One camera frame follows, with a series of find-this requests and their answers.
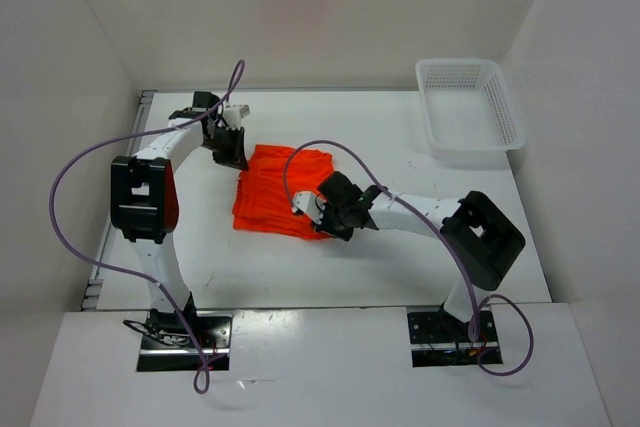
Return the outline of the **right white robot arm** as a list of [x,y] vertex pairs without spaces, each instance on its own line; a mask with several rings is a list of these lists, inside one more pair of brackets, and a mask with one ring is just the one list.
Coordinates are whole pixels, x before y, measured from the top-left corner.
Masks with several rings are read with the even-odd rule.
[[308,217],[316,232],[344,241],[358,229],[440,241],[461,275],[438,317],[440,332],[450,340],[473,329],[481,301],[499,288],[526,245],[520,230],[479,191],[447,199],[393,193],[377,184],[363,190],[334,172],[315,193],[296,193],[293,211]]

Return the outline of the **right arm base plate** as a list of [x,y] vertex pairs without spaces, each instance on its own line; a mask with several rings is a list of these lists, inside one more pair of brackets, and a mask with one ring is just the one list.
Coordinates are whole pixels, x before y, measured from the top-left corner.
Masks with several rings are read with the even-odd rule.
[[429,307],[407,311],[412,366],[449,367],[476,365],[479,355],[485,365],[503,363],[493,314],[480,313],[480,337],[471,341],[466,324]]

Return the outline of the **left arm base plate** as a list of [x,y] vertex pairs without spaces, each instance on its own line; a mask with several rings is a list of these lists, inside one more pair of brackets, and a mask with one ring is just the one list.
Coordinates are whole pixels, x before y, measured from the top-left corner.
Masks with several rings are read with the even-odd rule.
[[[230,311],[199,311],[196,338],[210,371],[227,371],[230,364],[233,313]],[[136,371],[196,372],[201,365],[193,342],[186,333],[150,331],[145,323],[128,321],[133,330],[142,335]]]

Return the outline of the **orange mesh shorts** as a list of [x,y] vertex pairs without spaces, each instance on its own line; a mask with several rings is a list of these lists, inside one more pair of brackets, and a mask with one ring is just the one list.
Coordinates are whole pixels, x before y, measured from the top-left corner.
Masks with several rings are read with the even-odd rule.
[[285,190],[311,191],[334,172],[331,154],[306,149],[299,154],[287,146],[258,144],[248,165],[239,175],[232,209],[236,230],[279,234],[308,241],[328,236],[313,230],[311,221],[296,216]]

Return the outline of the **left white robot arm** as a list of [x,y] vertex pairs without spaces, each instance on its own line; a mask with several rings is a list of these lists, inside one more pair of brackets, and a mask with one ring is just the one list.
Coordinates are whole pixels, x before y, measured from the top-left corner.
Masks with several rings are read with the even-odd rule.
[[132,245],[142,273],[150,278],[148,320],[130,327],[160,343],[185,347],[200,332],[173,239],[179,220],[174,174],[199,148],[209,150],[218,165],[246,171],[243,120],[249,114],[247,105],[230,105],[211,92],[197,91],[189,107],[171,114],[166,132],[111,163],[111,223]]

